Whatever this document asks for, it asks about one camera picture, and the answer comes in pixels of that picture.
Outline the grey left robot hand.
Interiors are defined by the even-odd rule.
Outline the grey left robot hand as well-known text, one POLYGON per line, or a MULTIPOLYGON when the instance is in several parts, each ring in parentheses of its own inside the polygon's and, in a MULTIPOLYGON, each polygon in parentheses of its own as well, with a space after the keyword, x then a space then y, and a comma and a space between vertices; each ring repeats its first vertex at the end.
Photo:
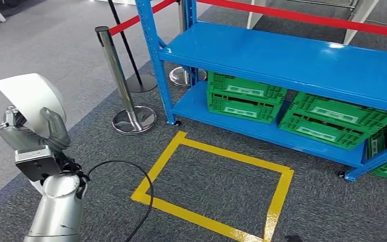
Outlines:
POLYGON ((54 153, 59 153, 68 148, 71 140, 62 117, 47 107, 40 110, 40 115, 47 121, 49 137, 45 138, 24 126, 26 118, 12 105, 5 111, 0 136, 13 150, 47 145, 54 153))

